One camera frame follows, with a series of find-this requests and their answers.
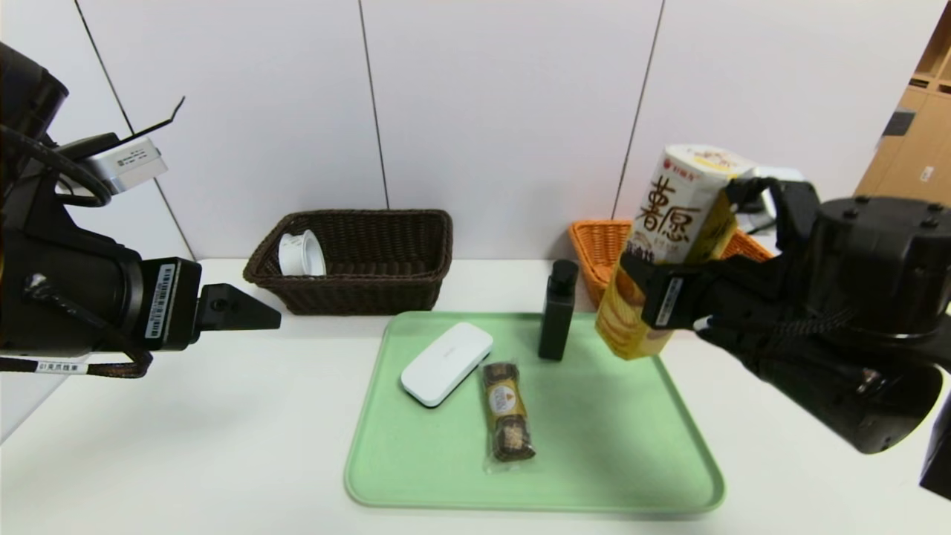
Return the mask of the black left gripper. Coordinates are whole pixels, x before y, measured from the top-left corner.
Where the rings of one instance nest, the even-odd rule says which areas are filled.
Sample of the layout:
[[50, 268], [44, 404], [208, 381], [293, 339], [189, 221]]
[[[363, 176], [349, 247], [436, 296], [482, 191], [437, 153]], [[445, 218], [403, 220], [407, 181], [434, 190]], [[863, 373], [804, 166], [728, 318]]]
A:
[[200, 265], [143, 260], [103, 235], [74, 230], [57, 244], [9, 234], [9, 349], [13, 353], [115, 351], [96, 326], [26, 295], [43, 275], [52, 288], [149, 350], [180, 350], [205, 331], [275, 331], [281, 312], [228, 284], [204, 285]]

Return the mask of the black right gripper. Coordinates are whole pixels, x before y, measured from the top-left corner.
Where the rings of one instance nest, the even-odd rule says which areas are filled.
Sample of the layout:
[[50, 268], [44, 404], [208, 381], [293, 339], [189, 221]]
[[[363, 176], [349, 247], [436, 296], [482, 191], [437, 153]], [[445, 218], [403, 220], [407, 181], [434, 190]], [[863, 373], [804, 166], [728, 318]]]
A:
[[768, 331], [755, 319], [777, 295], [777, 259], [730, 256], [655, 264], [625, 251], [621, 268], [645, 297], [641, 317], [662, 331]]

